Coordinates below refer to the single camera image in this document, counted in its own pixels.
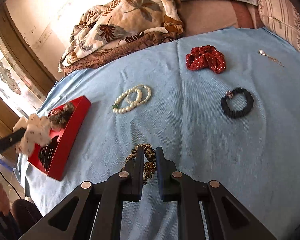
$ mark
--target metal screw head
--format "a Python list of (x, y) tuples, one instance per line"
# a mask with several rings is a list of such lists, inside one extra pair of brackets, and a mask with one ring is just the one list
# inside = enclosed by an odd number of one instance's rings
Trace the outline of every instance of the metal screw head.
[(210, 181), (210, 186), (211, 187), (219, 187), (220, 183), (216, 180), (212, 180), (212, 181)]
[(174, 171), (172, 173), (172, 176), (175, 177), (175, 178), (181, 178), (182, 172), (180, 172), (180, 171)]
[(84, 189), (90, 188), (91, 187), (91, 183), (88, 181), (85, 181), (83, 183), (81, 183), (81, 187)]
[(129, 172), (127, 172), (127, 171), (121, 171), (121, 172), (119, 173), (119, 176), (120, 176), (121, 178), (126, 178), (126, 177), (129, 176)]

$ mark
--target red polka dot scrunchie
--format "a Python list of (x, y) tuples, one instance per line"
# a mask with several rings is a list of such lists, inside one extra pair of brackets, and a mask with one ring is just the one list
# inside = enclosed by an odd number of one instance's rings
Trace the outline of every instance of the red polka dot scrunchie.
[(186, 55), (186, 66), (190, 70), (209, 67), (214, 73), (219, 74), (226, 70), (226, 61), (225, 56), (214, 46), (206, 45), (191, 49), (191, 53)]

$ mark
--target window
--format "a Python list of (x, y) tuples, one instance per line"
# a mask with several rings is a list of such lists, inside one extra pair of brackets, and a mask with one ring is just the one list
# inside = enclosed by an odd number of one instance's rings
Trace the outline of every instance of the window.
[(32, 84), (0, 38), (0, 97), (20, 117), (36, 113), (45, 96)]

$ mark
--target red tray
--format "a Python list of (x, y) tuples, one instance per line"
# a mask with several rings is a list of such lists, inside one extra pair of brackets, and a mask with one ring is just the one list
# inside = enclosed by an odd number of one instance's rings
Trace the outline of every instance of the red tray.
[[(62, 173), (64, 170), (64, 167), (66, 165), (66, 162), (68, 160), (68, 156), (70, 153), (70, 150), (72, 148), (72, 145), (74, 143), (74, 140), (77, 136), (77, 133), (79, 131), (79, 128), (83, 122), (83, 119), (85, 118), (89, 107), (91, 105), (90, 101), (85, 97), (81, 96), (79, 98), (76, 98), (74, 100), (71, 100), (74, 104), (75, 110), (66, 126), (65, 129), (61, 129), (59, 132), (55, 132), (53, 130), (50, 130), (50, 138), (54, 138), (55, 136), (59, 135), (58, 138), (58, 146), (56, 148), (56, 151), (52, 157), (51, 164), (49, 167), (49, 170), (46, 172), (43, 165), (41, 164), (39, 160), (39, 151), (40, 146), (38, 144), (35, 145), (34, 151), (32, 152), (31, 156), (28, 158), (28, 161), (37, 169), (42, 171), (44, 174), (47, 174), (49, 177), (62, 180)], [(63, 109), (63, 106), (58, 106), (55, 109)]]

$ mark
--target floral blanket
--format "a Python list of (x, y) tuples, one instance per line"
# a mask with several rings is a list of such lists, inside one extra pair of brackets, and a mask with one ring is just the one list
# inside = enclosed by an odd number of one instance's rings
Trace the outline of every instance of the floral blanket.
[[(183, 33), (176, 0), (113, 0), (104, 6), (94, 6), (81, 16), (79, 24), (74, 27), (70, 45), (60, 60), (59, 72), (69, 74), (76, 69), (90, 67), (92, 63), (82, 59), (93, 53), (100, 56), (124, 48), (124, 55), (127, 55), (127, 50), (137, 50), (136, 41), (139, 39), (144, 36), (153, 38), (148, 33), (167, 33), (169, 36), (167, 39), (162, 35), (162, 40), (151, 42), (148, 46), (170, 41)], [(135, 44), (134, 49), (126, 49), (131, 42)], [(124, 56), (115, 54), (116, 58)]]

